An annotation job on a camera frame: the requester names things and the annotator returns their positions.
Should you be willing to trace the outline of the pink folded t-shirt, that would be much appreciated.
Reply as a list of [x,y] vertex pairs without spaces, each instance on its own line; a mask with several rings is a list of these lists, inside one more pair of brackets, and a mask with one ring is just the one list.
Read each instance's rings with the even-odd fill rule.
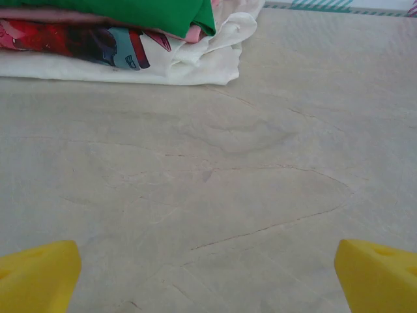
[[69,24],[108,24],[117,27],[133,27],[141,30],[155,31],[169,37],[185,41],[190,44],[198,43],[205,35],[200,26],[190,26],[185,37],[178,37],[161,29],[146,28],[138,25],[119,22],[117,20],[60,8],[14,8],[0,7],[0,19],[27,20],[44,23],[69,23]]

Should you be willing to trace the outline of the green folded t-shirt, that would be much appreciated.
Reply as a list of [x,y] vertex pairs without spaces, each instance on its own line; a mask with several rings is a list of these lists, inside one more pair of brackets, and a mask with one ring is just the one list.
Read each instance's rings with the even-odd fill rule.
[[73,10],[178,37],[185,37],[193,25],[209,36],[216,34],[211,0],[0,0],[0,7]]

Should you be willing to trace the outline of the white printed folded t-shirt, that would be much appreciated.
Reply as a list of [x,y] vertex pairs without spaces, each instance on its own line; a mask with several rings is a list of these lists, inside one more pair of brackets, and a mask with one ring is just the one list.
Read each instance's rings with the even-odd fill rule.
[[41,52],[0,50],[0,77],[160,85],[225,85],[238,78],[242,42],[257,29],[265,0],[220,0],[214,8],[216,34],[189,44],[169,38],[170,51],[140,36],[149,68],[142,68],[128,43],[128,32],[112,28],[118,44],[116,65],[98,64]]

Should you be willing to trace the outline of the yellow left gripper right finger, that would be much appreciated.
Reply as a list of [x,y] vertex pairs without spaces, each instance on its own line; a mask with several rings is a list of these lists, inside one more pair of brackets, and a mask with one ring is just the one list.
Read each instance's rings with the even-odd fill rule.
[[351,313],[417,313],[417,252],[343,239],[334,267]]

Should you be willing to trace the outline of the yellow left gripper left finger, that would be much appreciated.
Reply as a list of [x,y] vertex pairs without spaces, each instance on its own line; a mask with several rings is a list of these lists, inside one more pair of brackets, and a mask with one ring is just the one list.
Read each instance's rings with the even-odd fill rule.
[[75,241],[0,257],[0,313],[66,313],[81,272]]

